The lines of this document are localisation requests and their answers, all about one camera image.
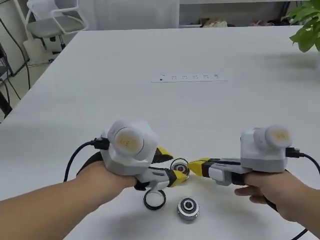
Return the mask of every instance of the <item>o-ring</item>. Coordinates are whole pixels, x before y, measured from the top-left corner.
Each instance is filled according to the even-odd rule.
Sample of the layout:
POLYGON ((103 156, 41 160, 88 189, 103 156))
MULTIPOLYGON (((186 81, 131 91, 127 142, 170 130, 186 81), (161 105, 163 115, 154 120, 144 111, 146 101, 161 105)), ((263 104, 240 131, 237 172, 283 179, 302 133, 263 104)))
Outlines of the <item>o-ring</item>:
POLYGON ((155 210, 159 210, 161 209, 165 204, 166 204, 166 201, 167 201, 167 197, 166 197, 166 194, 164 191, 162 190, 158 190, 158 192, 163 196, 163 203, 161 203, 159 206, 151 206, 150 204, 147 203, 147 195, 151 192, 151 189, 149 191, 147 191, 143 197, 143 203, 144 205, 152 210, 152 211, 155 211, 155 210))

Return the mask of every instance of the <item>ball bearing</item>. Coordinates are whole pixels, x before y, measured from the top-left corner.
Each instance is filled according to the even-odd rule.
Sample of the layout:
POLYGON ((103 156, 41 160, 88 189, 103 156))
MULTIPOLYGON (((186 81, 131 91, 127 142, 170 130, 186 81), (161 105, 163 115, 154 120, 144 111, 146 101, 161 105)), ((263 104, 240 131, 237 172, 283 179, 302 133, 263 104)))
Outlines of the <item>ball bearing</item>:
POLYGON ((171 170, 176 170, 187 176, 186 180, 189 178, 190 169, 188 168, 188 161, 184 158, 175 159, 170 166, 171 170))
POLYGON ((186 197, 178 202, 177 212, 185 221, 193 221, 199 215, 199 203, 191 197, 186 197))

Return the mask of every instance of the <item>wrist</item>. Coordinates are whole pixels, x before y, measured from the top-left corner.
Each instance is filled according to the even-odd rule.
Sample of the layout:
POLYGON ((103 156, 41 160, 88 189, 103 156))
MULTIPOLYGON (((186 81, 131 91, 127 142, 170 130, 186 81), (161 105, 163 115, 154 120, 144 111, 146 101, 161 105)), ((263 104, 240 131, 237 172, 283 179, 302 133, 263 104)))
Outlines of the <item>wrist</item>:
POLYGON ((320 201, 320 190, 306 186, 303 192, 299 194, 295 211, 296 222, 307 226, 312 216, 318 218, 320 212, 317 211, 320 201))

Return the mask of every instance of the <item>chair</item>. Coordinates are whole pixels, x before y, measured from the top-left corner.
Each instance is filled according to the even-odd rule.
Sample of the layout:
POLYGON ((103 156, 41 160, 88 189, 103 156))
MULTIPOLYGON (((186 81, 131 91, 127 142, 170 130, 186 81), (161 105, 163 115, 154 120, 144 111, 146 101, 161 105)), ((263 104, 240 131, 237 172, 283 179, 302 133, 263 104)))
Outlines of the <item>chair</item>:
POLYGON ((29 0, 26 30, 37 38, 55 40, 59 37, 63 50, 66 44, 62 35, 75 34, 89 28, 89 23, 80 11, 79 0, 72 1, 72 6, 60 8, 58 6, 65 5, 67 0, 29 0), (31 14, 37 21, 29 22, 31 14))

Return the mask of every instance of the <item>black ring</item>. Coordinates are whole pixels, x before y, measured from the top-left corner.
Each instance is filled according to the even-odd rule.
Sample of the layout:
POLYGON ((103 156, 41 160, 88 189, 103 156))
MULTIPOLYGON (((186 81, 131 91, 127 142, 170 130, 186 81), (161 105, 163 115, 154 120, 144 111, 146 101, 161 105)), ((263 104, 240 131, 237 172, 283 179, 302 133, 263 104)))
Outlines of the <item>black ring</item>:
POLYGON ((186 164, 188 165, 188 161, 187 160, 185 160, 184 158, 182 158, 182 157, 180 157, 180 158, 176 158, 175 160, 173 160, 172 162, 171 162, 171 165, 170 165, 170 169, 172 168, 172 166, 173 166, 173 164, 175 163, 175 161, 177 161, 177 160, 183 160, 183 161, 185 161, 186 162, 186 164))
POLYGON ((147 195, 151 192, 151 189, 149 191, 147 191, 143 197, 143 203, 144 205, 152 210, 152 211, 155 211, 155 210, 159 210, 161 209, 165 204, 166 204, 166 201, 167 201, 167 197, 166 197, 166 194, 164 191, 162 190, 158 190, 159 193, 161 193, 161 195, 163 196, 163 203, 161 203, 159 206, 151 206, 150 204, 147 203, 147 195))

